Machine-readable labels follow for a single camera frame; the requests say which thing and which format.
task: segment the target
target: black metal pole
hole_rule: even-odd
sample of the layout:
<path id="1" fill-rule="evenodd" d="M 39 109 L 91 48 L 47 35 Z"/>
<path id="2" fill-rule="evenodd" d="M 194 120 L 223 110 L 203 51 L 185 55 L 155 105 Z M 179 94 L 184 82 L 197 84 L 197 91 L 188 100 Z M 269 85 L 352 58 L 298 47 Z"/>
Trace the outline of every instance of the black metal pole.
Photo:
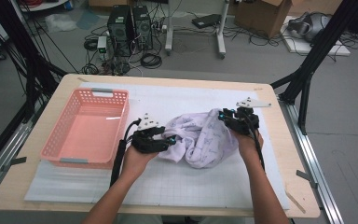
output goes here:
<path id="1" fill-rule="evenodd" d="M 286 90 L 279 95 L 280 99 L 289 105 L 293 105 L 302 92 L 298 126 L 303 134 L 307 134 L 305 124 L 312 76 L 357 13 L 358 0 L 343 0 L 300 67 L 293 74 L 271 84 L 272 88 L 276 89 L 289 83 Z"/>

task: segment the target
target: crumpled towel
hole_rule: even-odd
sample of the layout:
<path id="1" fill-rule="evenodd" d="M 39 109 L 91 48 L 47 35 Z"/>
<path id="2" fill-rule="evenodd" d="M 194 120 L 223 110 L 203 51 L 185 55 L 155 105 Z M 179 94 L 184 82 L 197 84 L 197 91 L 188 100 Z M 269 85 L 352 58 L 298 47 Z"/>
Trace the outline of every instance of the crumpled towel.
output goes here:
<path id="1" fill-rule="evenodd" d="M 176 134 L 176 144 L 160 152 L 163 159 L 186 161 L 194 168 L 214 167 L 238 148 L 238 141 L 223 121 L 218 108 L 209 113 L 184 114 L 168 122 L 162 137 Z"/>

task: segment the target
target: forearm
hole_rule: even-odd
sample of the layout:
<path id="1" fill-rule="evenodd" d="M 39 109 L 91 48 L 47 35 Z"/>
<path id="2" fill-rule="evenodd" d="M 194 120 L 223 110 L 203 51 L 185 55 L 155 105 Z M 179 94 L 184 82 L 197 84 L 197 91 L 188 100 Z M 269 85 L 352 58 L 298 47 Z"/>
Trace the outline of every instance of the forearm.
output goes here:
<path id="1" fill-rule="evenodd" d="M 121 176 L 89 211 L 82 223 L 111 224 L 134 181 L 132 178 Z"/>
<path id="2" fill-rule="evenodd" d="M 246 150 L 243 160 L 249 174 L 255 223 L 288 223 L 287 216 L 260 164 L 257 152 Z"/>

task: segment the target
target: white board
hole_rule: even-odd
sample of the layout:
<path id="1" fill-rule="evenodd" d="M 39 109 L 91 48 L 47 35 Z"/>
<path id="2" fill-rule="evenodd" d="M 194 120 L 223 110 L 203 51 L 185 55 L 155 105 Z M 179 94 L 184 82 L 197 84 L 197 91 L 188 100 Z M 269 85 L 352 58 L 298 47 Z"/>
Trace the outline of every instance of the white board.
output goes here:
<path id="1" fill-rule="evenodd" d="M 291 53 L 308 54 L 311 50 L 310 43 L 298 35 L 296 31 L 287 30 L 289 21 L 295 18 L 296 17 L 287 16 L 284 20 L 283 26 L 281 28 L 284 44 Z M 345 48 L 345 46 L 342 46 L 342 43 L 338 40 L 335 46 L 331 48 L 328 55 L 350 56 L 351 53 L 347 48 Z"/>
<path id="2" fill-rule="evenodd" d="M 257 99 L 252 91 L 87 82 L 81 86 L 128 90 L 130 114 L 127 126 L 145 113 L 164 125 L 182 114 L 236 108 L 235 104 L 246 97 Z M 265 140 L 263 155 L 268 179 L 283 209 L 289 209 L 262 109 L 256 109 L 255 113 L 259 116 L 260 132 Z M 96 203 L 108 189 L 110 171 L 82 170 L 55 167 L 42 161 L 25 200 Z M 214 168 L 199 170 L 191 168 L 184 160 L 174 163 L 155 158 L 133 184 L 124 204 L 253 208 L 247 171 L 238 151 Z"/>

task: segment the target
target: hand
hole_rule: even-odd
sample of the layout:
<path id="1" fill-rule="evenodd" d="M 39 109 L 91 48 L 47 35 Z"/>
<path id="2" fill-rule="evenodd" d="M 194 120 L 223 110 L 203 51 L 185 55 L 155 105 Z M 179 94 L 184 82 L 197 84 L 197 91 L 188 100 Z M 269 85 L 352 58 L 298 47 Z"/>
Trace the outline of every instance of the hand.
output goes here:
<path id="1" fill-rule="evenodd" d="M 249 159 L 249 157 L 258 157 L 255 149 L 255 140 L 251 136 L 236 133 L 234 131 L 232 131 L 232 133 L 238 139 L 240 154 L 244 161 L 245 159 Z M 260 144 L 260 148 L 263 148 L 263 136 L 261 136 L 258 130 L 255 131 L 255 135 Z"/>
<path id="2" fill-rule="evenodd" d="M 120 178 L 130 178 L 135 181 L 144 172 L 147 163 L 155 158 L 157 154 L 157 152 L 144 154 L 136 150 L 135 147 L 129 146 L 124 155 Z"/>

